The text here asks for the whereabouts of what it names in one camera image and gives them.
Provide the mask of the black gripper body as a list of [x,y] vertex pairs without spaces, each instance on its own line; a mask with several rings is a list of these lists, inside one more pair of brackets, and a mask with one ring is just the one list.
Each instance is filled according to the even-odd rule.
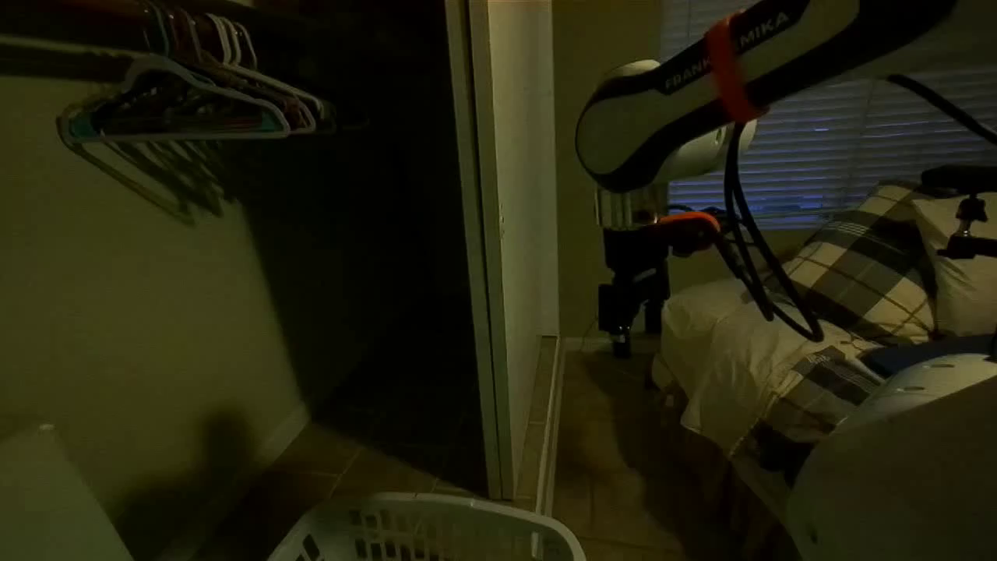
[[709,212],[638,212],[634,227],[604,232],[611,281],[597,287],[597,328],[611,338],[618,359],[634,352],[634,320],[661,333],[661,308],[671,298],[671,257],[708,250],[717,237]]

